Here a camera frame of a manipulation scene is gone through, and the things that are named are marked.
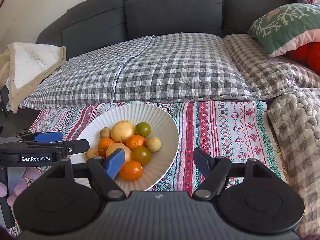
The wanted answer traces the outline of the left hand pink glove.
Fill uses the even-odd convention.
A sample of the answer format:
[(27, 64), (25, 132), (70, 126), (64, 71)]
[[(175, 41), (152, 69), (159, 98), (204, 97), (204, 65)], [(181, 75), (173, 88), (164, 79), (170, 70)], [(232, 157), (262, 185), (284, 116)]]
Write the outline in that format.
[(8, 185), (1, 183), (1, 197), (9, 194), (7, 204), (13, 209), (16, 198), (50, 167), (9, 167)]

